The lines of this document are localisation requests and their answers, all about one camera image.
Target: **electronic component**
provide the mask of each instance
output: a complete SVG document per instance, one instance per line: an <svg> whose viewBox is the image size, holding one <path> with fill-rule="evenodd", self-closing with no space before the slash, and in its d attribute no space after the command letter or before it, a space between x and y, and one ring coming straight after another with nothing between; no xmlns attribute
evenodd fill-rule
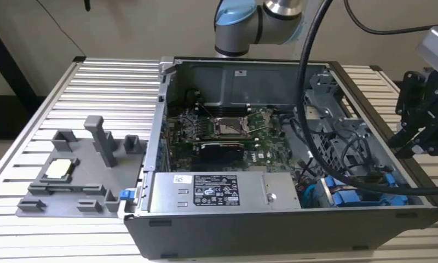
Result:
<svg viewBox="0 0 438 263"><path fill-rule="evenodd" d="M241 117L211 118L215 126L215 136L219 139L244 139L249 138L248 132L243 129Z"/></svg>
<svg viewBox="0 0 438 263"><path fill-rule="evenodd" d="M408 197L403 195L389 195L385 193L368 192L345 185L332 176L321 179L323 187L328 194L325 198L339 207L379 207L387 205L408 205ZM391 173L379 177L379 184L397 187L396 180Z"/></svg>
<svg viewBox="0 0 438 263"><path fill-rule="evenodd" d="M203 162L231 163L244 158L244 144L211 142L202 144L200 160Z"/></svg>
<svg viewBox="0 0 438 263"><path fill-rule="evenodd" d="M51 162L50 168L46 171L47 178L62 179L68 173L72 172L72 160L56 159Z"/></svg>

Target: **warning label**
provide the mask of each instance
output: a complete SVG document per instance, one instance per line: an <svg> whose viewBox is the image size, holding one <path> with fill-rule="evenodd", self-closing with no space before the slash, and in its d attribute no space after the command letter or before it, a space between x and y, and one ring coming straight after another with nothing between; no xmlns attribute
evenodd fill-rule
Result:
<svg viewBox="0 0 438 263"><path fill-rule="evenodd" d="M195 205L240 205L236 175L196 175Z"/></svg>

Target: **blue latch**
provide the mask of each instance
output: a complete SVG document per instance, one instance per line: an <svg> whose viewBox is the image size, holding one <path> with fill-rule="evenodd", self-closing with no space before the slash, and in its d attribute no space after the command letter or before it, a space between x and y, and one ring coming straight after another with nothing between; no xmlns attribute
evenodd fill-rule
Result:
<svg viewBox="0 0 438 263"><path fill-rule="evenodd" d="M134 201L135 200L135 190L122 190L120 200Z"/></svg>

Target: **black cord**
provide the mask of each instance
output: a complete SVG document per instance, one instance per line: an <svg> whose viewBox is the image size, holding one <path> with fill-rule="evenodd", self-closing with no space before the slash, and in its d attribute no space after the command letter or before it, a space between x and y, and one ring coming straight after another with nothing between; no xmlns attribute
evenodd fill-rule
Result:
<svg viewBox="0 0 438 263"><path fill-rule="evenodd" d="M313 157L308 160L305 166L304 166L304 169L301 170L301 173L300 173L300 178L303 177L303 175L305 174L307 170L309 170L309 165L312 164L313 162Z"/></svg>
<svg viewBox="0 0 438 263"><path fill-rule="evenodd" d="M80 52L83 53L83 55L87 56L86 52L83 51L83 49L80 48L80 46L76 44L74 38L67 34L66 30L62 28L62 26L60 26L58 20L56 20L55 17L52 16L50 10L48 10L48 9L46 8L46 6L43 5L42 1L40 1L40 0L36 0L36 2L38 2L39 5L43 7L43 9L44 9L46 12L48 13L48 15L51 16L51 18L52 18L54 22L56 23L56 25L58 25L58 27L59 27L62 33L66 34L66 36L68 37L68 39L74 42L75 46L80 49Z"/></svg>
<svg viewBox="0 0 438 263"><path fill-rule="evenodd" d="M348 14L351 16L352 21L355 22L355 24L360 27L360 29L363 29L367 33L371 33L373 35L399 35L399 34L407 34L407 33L415 33L415 32L420 32L420 31L428 31L431 30L432 27L438 26L437 25L429 25L429 26L419 26L419 27L411 27L411 28L405 28L405 29L395 29L395 30L375 30L372 28L368 28L357 19L351 5L349 5L349 0L344 0L344 5L345 5L345 10L348 11Z"/></svg>
<svg viewBox="0 0 438 263"><path fill-rule="evenodd" d="M324 160L323 156L319 153L319 148L313 142L312 132L308 126L307 114L305 114L305 73L309 55L312 52L312 46L321 25L323 18L327 14L332 0L324 0L320 6L320 9L316 13L313 23L309 27L308 36L304 43L304 48L301 50L300 57L300 67L299 67L299 76L297 76L297 117L301 124L301 131L304 133L304 138L307 139L307 146L313 154L313 158L323 167L328 175L333 176L340 182L347 185L351 185L361 190L392 193L395 195L407 195L407 196L432 196L438 195L438 187L425 187L425 188L401 188L401 187L389 187L383 185L365 184L360 181L351 179L344 176Z"/></svg>
<svg viewBox="0 0 438 263"><path fill-rule="evenodd" d="M216 7L216 13L215 13L215 21L214 21L214 24L215 24L215 32L216 32L216 19L218 19L218 12L219 12L219 9L222 7L222 4L223 4L224 0L220 0L219 4L218 4L218 7Z"/></svg>
<svg viewBox="0 0 438 263"><path fill-rule="evenodd" d="M348 154L348 150L351 148L351 146L357 142L357 141L363 141L364 145L365 145L365 152L367 152L367 157L364 157L364 155L360 153L360 155L363 156L363 158L365 159L364 160L364 164L361 165L365 165L368 164L372 160L373 160L373 157L372 157L372 151L371 151L371 148L369 148L369 144L368 144L368 141L364 137L356 137L353 138L349 143L345 145L344 149L343 149L343 153L341 153L341 165L345 169L345 171L351 172L351 168L348 167L348 165L345 164L345 156Z"/></svg>

